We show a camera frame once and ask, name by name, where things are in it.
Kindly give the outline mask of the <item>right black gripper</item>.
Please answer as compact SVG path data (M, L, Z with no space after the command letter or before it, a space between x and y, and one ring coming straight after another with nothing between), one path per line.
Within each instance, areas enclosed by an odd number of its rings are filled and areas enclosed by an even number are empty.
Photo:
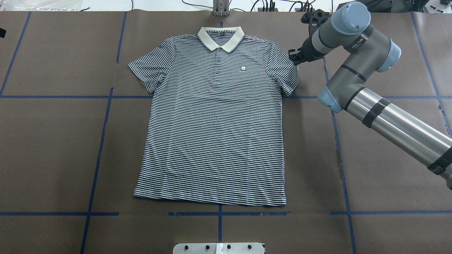
M288 55L294 65L318 60L318 51L315 50L311 38L307 38L300 48L290 49Z

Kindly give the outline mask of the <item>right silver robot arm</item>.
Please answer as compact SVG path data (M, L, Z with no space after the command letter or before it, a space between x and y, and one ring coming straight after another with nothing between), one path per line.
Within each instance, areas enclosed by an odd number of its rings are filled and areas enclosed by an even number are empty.
M357 118L405 151L451 188L451 138L404 111L365 86L371 76L391 69L402 54L393 39L371 24L371 13L362 2L348 2L335 13L322 10L304 13L309 37L301 48L289 50L294 65L323 59L335 48L344 48L348 58L321 90L318 100L338 113Z

